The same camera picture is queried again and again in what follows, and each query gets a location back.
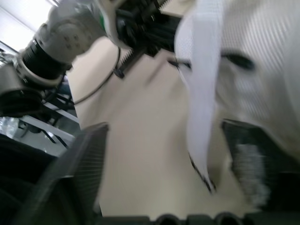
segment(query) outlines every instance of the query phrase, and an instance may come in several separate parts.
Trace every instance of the table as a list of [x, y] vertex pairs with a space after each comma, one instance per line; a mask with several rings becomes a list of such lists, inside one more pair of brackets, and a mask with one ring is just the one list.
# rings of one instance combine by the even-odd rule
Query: table
[[[191, 2], [174, 0], [167, 11], [183, 14]], [[112, 69], [117, 48], [106, 38], [79, 57], [68, 74], [76, 100], [97, 87]], [[104, 216], [163, 213], [180, 218], [251, 211], [229, 170], [230, 157], [215, 120], [209, 165], [217, 194], [210, 195], [191, 166], [186, 147], [188, 97], [172, 56], [143, 56], [124, 80], [113, 77], [99, 93], [76, 107], [81, 128], [110, 124], [105, 178], [100, 192]]]

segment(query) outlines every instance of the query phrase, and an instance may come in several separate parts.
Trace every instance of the wire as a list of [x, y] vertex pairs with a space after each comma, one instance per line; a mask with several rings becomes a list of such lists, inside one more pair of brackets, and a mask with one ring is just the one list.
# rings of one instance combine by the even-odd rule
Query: wire
[[14, 113], [14, 114], [10, 114], [9, 113], [7, 115], [1, 115], [0, 117], [22, 117], [22, 116], [26, 116], [26, 115], [35, 115], [35, 114], [39, 114], [39, 113], [47, 113], [47, 112], [50, 113], [50, 112], [53, 112], [53, 111], [73, 109], [75, 105], [79, 105], [82, 102], [86, 101], [87, 99], [89, 99], [90, 97], [92, 97], [94, 94], [96, 94], [104, 85], [106, 85], [108, 83], [108, 81], [113, 76], [114, 69], [116, 69], [118, 67], [118, 63], [120, 61], [120, 57], [121, 57], [121, 49], [118, 47], [117, 60], [116, 60], [115, 65], [113, 66], [113, 69], [109, 73], [109, 75], [90, 94], [88, 94], [87, 96], [79, 99], [74, 104], [72, 104], [72, 105], [66, 105], [66, 107], [62, 107], [62, 108], [54, 108], [54, 109], [46, 108], [46, 109], [40, 109], [40, 110], [28, 111], [28, 112], [17, 112], [17, 113]]
[[64, 77], [65, 77], [65, 75], [62, 76], [59, 85], [54, 89], [54, 91], [51, 92], [48, 96], [45, 97], [44, 103], [43, 103], [44, 105], [45, 105], [47, 102], [49, 102], [49, 101], [51, 101], [52, 99], [55, 98], [56, 94], [58, 93], [58, 91], [59, 91], [59, 89], [60, 89], [60, 87], [61, 87], [61, 85], [62, 85], [62, 83], [63, 83], [63, 81], [64, 81]]
[[96, 94], [104, 85], [106, 85], [108, 83], [108, 81], [111, 79], [111, 77], [113, 76], [113, 71], [114, 69], [118, 68], [118, 63], [120, 61], [120, 57], [121, 57], [121, 49], [118, 48], [118, 56], [117, 56], [117, 60], [115, 65], [113, 66], [112, 71], [110, 72], [110, 74], [105, 78], [104, 81], [102, 81], [101, 84], [98, 85], [98, 87], [96, 87], [90, 94], [88, 94], [87, 96], [81, 98], [80, 100], [76, 101], [74, 103], [74, 105], [79, 105], [80, 103], [86, 101], [87, 99], [89, 99], [90, 97], [92, 97], [94, 94]]

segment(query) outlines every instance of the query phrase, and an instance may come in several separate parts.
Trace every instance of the black cable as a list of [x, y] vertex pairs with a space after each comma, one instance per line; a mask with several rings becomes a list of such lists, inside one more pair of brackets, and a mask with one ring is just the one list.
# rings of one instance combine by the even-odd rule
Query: black cable
[[55, 98], [56, 94], [58, 93], [63, 81], [64, 81], [64, 77], [65, 75], [62, 76], [61, 81], [59, 83], [59, 85], [54, 89], [53, 92], [51, 92], [48, 96], [45, 97], [44, 99], [44, 104], [46, 104], [47, 102], [51, 101], [53, 98]]
[[114, 69], [117, 69], [117, 67], [118, 67], [118, 63], [119, 63], [119, 61], [120, 61], [120, 57], [121, 57], [121, 49], [118, 48], [118, 56], [117, 56], [117, 60], [116, 60], [116, 63], [115, 63], [115, 65], [114, 65], [112, 71], [110, 72], [110, 74], [109, 74], [109, 75], [105, 78], [105, 80], [104, 80], [102, 83], [100, 83], [100, 84], [98, 85], [98, 87], [96, 87], [90, 94], [88, 94], [87, 96], [85, 96], [85, 97], [81, 98], [80, 100], [74, 102], [74, 105], [79, 105], [80, 103], [86, 101], [87, 99], [89, 99], [90, 97], [92, 97], [94, 94], [96, 94], [96, 93], [97, 93], [104, 85], [106, 85], [106, 84], [108, 83], [108, 81], [109, 81], [109, 80], [112, 78], [112, 76], [113, 76], [113, 71], [114, 71]]
[[106, 77], [106, 79], [103, 82], [101, 82], [98, 85], [98, 87], [96, 87], [90, 94], [88, 94], [87, 96], [85, 96], [85, 97], [81, 98], [80, 100], [76, 101], [72, 105], [66, 105], [66, 108], [65, 107], [55, 108], [55, 109], [46, 108], [46, 109], [40, 109], [40, 110], [35, 110], [35, 111], [30, 111], [30, 112], [18, 112], [18, 113], [14, 113], [14, 114], [1, 115], [0, 117], [22, 117], [22, 116], [26, 116], [26, 115], [35, 115], [35, 114], [39, 114], [39, 113], [47, 113], [47, 112], [53, 112], [53, 111], [59, 111], [59, 110], [67, 110], [67, 109], [74, 108], [75, 105], [79, 105], [80, 103], [86, 101], [87, 99], [89, 99], [90, 97], [92, 97], [95, 93], [97, 93], [104, 85], [106, 85], [108, 83], [108, 81], [113, 76], [114, 69], [116, 69], [118, 67], [118, 63], [120, 61], [120, 57], [121, 57], [121, 49], [118, 47], [118, 56], [117, 56], [116, 63], [114, 65], [113, 69], [111, 70], [110, 74]]

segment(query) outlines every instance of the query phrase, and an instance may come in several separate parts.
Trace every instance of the robotic arm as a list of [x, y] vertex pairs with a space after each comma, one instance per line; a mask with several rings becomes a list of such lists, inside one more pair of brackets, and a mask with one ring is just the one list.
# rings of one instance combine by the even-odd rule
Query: robotic arm
[[163, 15], [166, 0], [63, 0], [15, 59], [0, 69], [0, 116], [38, 110], [45, 90], [59, 85], [74, 59], [107, 36], [132, 54], [115, 74], [126, 71], [145, 53], [174, 51], [179, 18]]

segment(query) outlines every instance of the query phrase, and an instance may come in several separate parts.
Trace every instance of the white cloth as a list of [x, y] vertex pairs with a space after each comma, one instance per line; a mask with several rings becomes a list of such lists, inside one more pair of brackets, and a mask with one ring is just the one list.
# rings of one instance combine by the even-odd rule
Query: white cloth
[[[222, 51], [248, 56], [255, 70], [246, 71], [222, 59], [216, 100], [237, 120], [263, 127], [283, 149], [300, 159], [300, 1], [228, 0], [225, 8]], [[197, 63], [193, 58], [195, 13], [197, 10], [183, 19], [175, 42], [176, 57], [191, 61], [192, 70]], [[180, 70], [187, 83], [192, 72], [184, 66]], [[198, 129], [199, 134], [210, 132]]]
[[192, 14], [192, 70], [185, 68], [182, 77], [189, 91], [187, 148], [208, 189], [214, 186], [207, 171], [207, 149], [214, 114], [215, 86], [221, 51], [223, 0], [201, 0]]

